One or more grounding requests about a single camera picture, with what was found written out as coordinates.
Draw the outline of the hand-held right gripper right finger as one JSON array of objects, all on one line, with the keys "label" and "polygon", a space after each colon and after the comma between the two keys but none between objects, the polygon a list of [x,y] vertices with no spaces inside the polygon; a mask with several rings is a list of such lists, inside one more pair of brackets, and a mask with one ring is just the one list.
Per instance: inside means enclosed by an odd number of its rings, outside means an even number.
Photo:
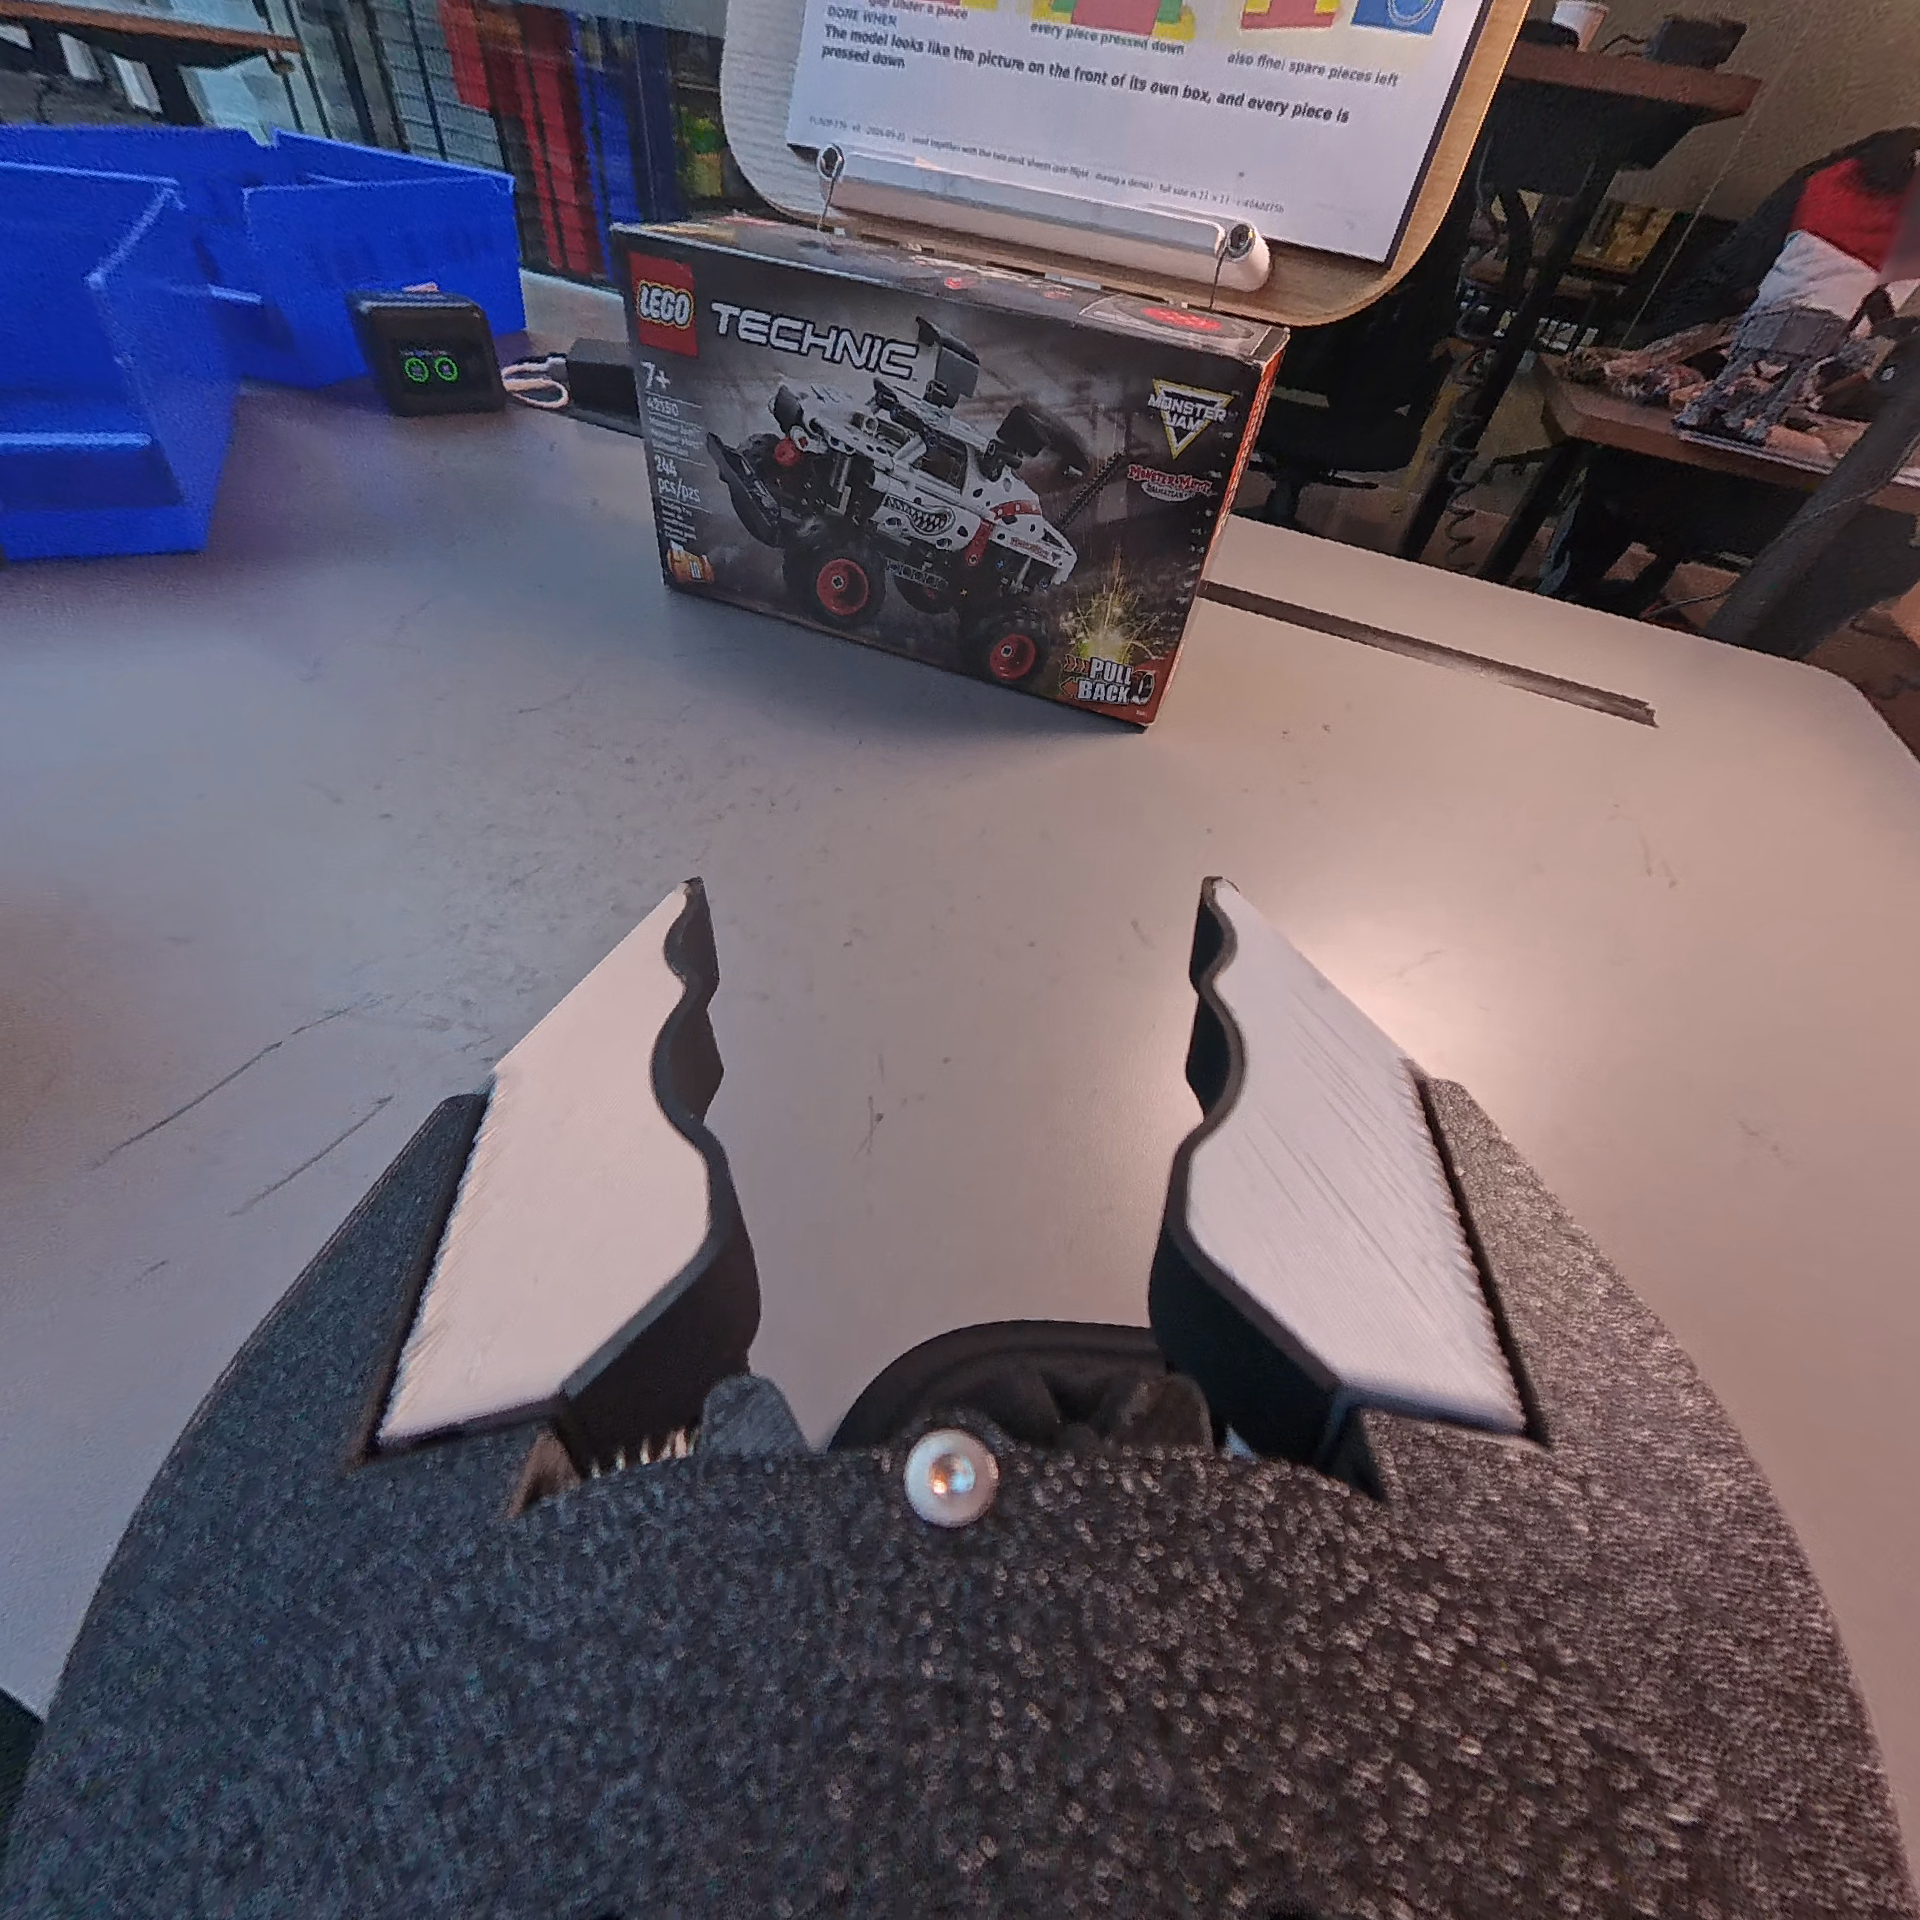
[{"label": "hand-held right gripper right finger", "polygon": [[1527,1441],[1423,1071],[1230,881],[1192,939],[1193,1133],[1148,1331],[1226,1445],[1335,1474],[1357,1415]]}]

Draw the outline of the large printed instruction sheet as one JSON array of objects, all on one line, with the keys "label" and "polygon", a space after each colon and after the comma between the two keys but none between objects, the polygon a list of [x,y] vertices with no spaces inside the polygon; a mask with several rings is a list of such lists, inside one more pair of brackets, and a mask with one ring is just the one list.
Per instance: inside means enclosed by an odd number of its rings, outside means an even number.
[{"label": "large printed instruction sheet", "polygon": [[807,4],[792,148],[1198,212],[1383,267],[1488,4]]}]

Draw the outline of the black office chair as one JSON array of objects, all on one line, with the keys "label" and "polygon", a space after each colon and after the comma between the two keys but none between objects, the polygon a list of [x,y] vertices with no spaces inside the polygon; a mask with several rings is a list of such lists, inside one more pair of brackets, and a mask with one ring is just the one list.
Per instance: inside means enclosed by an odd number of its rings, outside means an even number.
[{"label": "black office chair", "polygon": [[1239,500],[1239,515],[1297,527],[1303,489],[1357,484],[1364,475],[1397,475],[1413,463],[1449,370],[1447,341],[1459,327],[1480,215],[1499,215],[1499,294],[1509,304],[1525,294],[1538,259],[1525,162],[1552,148],[1552,131],[1538,131],[1538,111],[1527,80],[1499,80],[1466,178],[1411,274],[1353,319],[1287,337],[1253,455],[1253,468],[1266,476],[1266,497]]}]

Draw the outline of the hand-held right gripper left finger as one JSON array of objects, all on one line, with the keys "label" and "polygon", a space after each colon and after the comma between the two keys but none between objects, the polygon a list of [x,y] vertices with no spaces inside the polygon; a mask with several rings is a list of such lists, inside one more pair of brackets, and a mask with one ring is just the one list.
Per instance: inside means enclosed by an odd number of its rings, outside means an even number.
[{"label": "hand-held right gripper left finger", "polygon": [[522,1424],[581,1477],[693,1450],[757,1332],[706,1123],[724,1075],[713,992],[711,898],[686,881],[493,1065],[376,1450]]}]

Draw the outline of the background work table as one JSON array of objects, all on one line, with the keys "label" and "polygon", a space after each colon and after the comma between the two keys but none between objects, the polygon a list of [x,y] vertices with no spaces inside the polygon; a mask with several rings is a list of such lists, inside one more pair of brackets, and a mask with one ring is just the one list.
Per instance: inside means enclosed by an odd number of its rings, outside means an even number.
[{"label": "background work table", "polygon": [[[1697,324],[1652,347],[1573,351],[1552,370],[1559,445],[1527,507],[1559,517],[1538,592],[1619,616],[1646,616],[1682,562],[1763,568],[1763,597],[1722,599],[1711,636],[1808,662],[1824,636],[1920,575],[1915,497],[1915,324],[1876,319],[1866,336],[1812,312],[1747,312]],[[1776,538],[1808,521],[1768,570]]]}]

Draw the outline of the toy truck box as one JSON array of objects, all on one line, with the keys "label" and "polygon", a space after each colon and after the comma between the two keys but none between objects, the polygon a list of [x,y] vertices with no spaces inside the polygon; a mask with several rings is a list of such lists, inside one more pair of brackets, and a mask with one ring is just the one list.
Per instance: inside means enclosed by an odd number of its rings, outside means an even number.
[{"label": "toy truck box", "polygon": [[1282,327],[801,223],[617,223],[662,579],[1144,730]]}]

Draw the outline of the black device green display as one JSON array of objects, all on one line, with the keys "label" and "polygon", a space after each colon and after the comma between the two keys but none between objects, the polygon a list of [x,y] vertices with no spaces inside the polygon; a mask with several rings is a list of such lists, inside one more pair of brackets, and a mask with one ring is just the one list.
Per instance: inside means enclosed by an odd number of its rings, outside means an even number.
[{"label": "black device green display", "polygon": [[493,327],[455,294],[347,294],[347,319],[369,384],[394,422],[479,416],[507,410]]}]

